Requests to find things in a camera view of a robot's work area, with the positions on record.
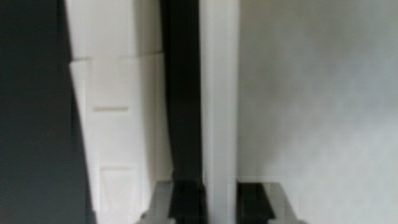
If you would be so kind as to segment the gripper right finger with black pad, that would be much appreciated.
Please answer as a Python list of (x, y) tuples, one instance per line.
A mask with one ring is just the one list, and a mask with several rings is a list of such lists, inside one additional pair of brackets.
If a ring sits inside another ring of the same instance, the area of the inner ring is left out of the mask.
[(299, 219), (279, 183), (240, 183), (237, 224), (308, 224)]

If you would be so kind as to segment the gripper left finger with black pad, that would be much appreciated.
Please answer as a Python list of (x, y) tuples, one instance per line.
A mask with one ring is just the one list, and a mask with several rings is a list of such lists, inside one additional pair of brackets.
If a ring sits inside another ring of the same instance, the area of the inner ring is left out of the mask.
[(205, 224), (205, 187), (196, 181), (157, 183), (141, 224)]

